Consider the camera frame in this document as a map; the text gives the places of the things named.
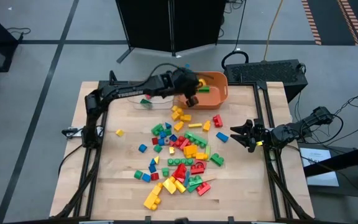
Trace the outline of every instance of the yellow cable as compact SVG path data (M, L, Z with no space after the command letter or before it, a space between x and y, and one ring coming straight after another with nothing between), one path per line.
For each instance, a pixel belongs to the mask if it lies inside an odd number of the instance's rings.
M274 16L272 25L270 26L270 30L268 31L267 43L266 43L266 49L265 49L265 55L264 55L264 61L266 61L266 54L267 54L267 48L269 47L270 34L272 33L272 29L273 29L273 26L274 26L274 22L275 22L276 19L277 19L278 13L280 12L281 5L283 4L283 2L284 2L284 0L281 0L281 1L280 1L280 5L278 5L276 15Z

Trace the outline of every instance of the wooden tabletop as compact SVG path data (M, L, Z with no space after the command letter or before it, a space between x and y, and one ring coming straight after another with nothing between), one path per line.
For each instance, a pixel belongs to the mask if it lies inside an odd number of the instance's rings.
M72 126L85 124L86 112L84 97L98 87L98 82L83 82ZM273 221L272 200L267 180L264 155L261 150L248 153L247 149L233 139L221 142L215 135L222 132L230 135L230 127L245 123L246 119L257 117L252 87L230 86L229 96L218 110L185 110L192 115L192 123L203 123L220 114L224 123L222 128L211 126L208 133L201 128L193 129L208 139L211 153L219 153L224 158L224 165L218 167L209 162L205 174L216 174L217 179L210 181L211 190L200 197L195 191L183 194L176 191L170 195L163 189L160 194L161 204L156 211L143 206L156 181L146 183L134 178L135 170L149 173L150 160L160 156L157 172L162 177L161 169L167 167L167 159L183 158L180 151L169 155L168 147L163 147L160 154L153 150L150 130L159 123L174 124L170 110L139 110L128 98L113 101L109 107L106 132L104 137L98 181L93 201L92 219L103 220L144 220L150 215L152 220L174 220L188 217L190 220L227 220L234 216L236 221ZM260 91L264 109L263 93ZM268 94L272 105L275 125L291 122L290 111L282 83L268 83ZM267 115L264 112L265 125ZM118 137L115 132L122 129L125 134ZM175 135L182 135L188 128L183 128ZM80 139L68 141L65 155L81 144ZM139 145L148 148L144 153L138 151ZM55 196L50 211L56 215L71 199L78 187L85 149L74 153L63 165L59 176ZM305 175L299 153L290 147L282 151L282 161L287 186L296 201L306 213L314 216ZM281 216L285 217L282 196L278 190ZM85 202L88 194L83 196L80 215L85 214Z

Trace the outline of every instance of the wooden table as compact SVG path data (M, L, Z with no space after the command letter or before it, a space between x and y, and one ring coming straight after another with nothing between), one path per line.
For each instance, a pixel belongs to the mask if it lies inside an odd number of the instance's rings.
M81 127L85 124L84 97L97 88L98 82L83 82L72 126ZM268 83L268 94L272 105L275 125L291 121L290 111L285 98L282 83ZM134 178L135 170L148 173L151 158L159 155L160 163L157 171L162 177L161 168L167 167L168 158L182 158L177 151L174 156L169 155L168 147L164 147L160 154L153 150L150 133L152 127L158 123L173 124L170 110L139 110L127 98L113 101L110 104L106 132L101 155L101 162L93 202L92 219L104 220L144 220L150 215L152 220L174 220L188 217L190 220L227 220L234 216L236 221L273 221L272 201L267 180L264 155L261 150L248 153L247 149L233 139L227 143L221 142L215 135L218 131L230 135L230 127L245 123L246 119L257 117L252 87L230 86L229 96L218 110L185 110L185 114L192 115L192 122L203 123L216 114L220 114L224 126L215 128L213 125L208 133L201 129L193 130L208 139L211 153L219 153L224 158L224 165L218 167L212 162L207 165L205 174L216 174L212 180L211 190L200 197L196 192L180 194L176 191L170 195L165 189L160 194L161 204L157 211L151 211L143 206L143 202L157 182L146 183ZM123 137L118 137L117 129L124 130ZM68 141L65 154L81 144L80 139ZM138 151L139 145L148 146L145 153ZM51 215L57 214L71 199L78 187L81 166L85 149L80 149L63 165L59 176ZM311 215L313 208L308 192L305 175L299 153L290 147L282 152L283 168L287 178L289 191L303 209ZM281 216L285 217L282 195L278 190ZM80 215L85 214L87 193L83 196Z

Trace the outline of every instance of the gray floor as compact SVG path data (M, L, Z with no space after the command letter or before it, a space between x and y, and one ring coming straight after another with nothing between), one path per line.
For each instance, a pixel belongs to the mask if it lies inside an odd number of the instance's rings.
M0 0L0 23L5 27L30 27L27 40L58 40L73 0ZM265 40L278 1L248 0L241 37ZM235 39L241 10L225 14L222 39ZM79 0L67 39L125 39L114 1ZM300 1L286 0L272 33L273 40L313 40ZM238 46L250 55L250 62L263 59L264 45ZM0 204L29 127L56 45L20 45L8 73L0 73ZM121 64L116 63L125 45L65 45L59 58L37 128L14 191L5 222L47 218L57 183L57 169L66 139L60 130L71 124L83 81L105 80L114 70L120 80L142 80L162 62L190 64L193 70L221 71L221 59L233 45L207 46L169 54L135 49ZM302 92L300 114L306 116L317 106L336 111L358 94L358 46L271 45L267 60L298 58L307 66L309 85ZM241 63L242 57L228 63ZM295 101L290 103L294 116ZM345 121L340 136L358 128L358 109L341 112ZM338 129L337 123L331 134ZM358 147L358 133L334 143ZM318 218L334 222L358 220L358 199L312 195Z

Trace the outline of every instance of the blue block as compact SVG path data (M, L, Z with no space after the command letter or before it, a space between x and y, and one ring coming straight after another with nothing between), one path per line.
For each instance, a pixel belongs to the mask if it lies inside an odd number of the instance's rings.
M144 152L144 151L146 151L146 149L147 149L147 146L145 146L145 145L143 145L143 144L141 144L141 145L139 146L139 151L140 151L140 152Z
M167 122L165 122L165 127L166 127L167 129L171 129L171 128L172 128L172 125L171 125L171 124L168 124Z
M158 144L159 144L160 146L164 146L164 145L165 145L164 139L163 139L163 138L162 138L162 139L159 139L159 140L158 140Z
M165 138L167 137L167 134L165 134L165 131L160 132L160 138Z
M172 134L171 137L169 137L169 140L171 140L171 141L177 141L178 138L177 138L174 134Z
M189 184L189 177L190 177L190 171L187 171L185 183L183 183L183 186L187 187L187 185Z
M154 173L155 171L157 171L157 170L155 169L155 165L149 166L149 171L150 171L150 173Z
M218 137L218 139L222 140L222 142L227 142L227 140L229 139L229 137L225 136L224 134L222 134L220 132L216 134L216 137Z
M144 180L146 182L150 182L151 179L152 179L152 177L148 174L143 174L143 176L142 176L142 180Z

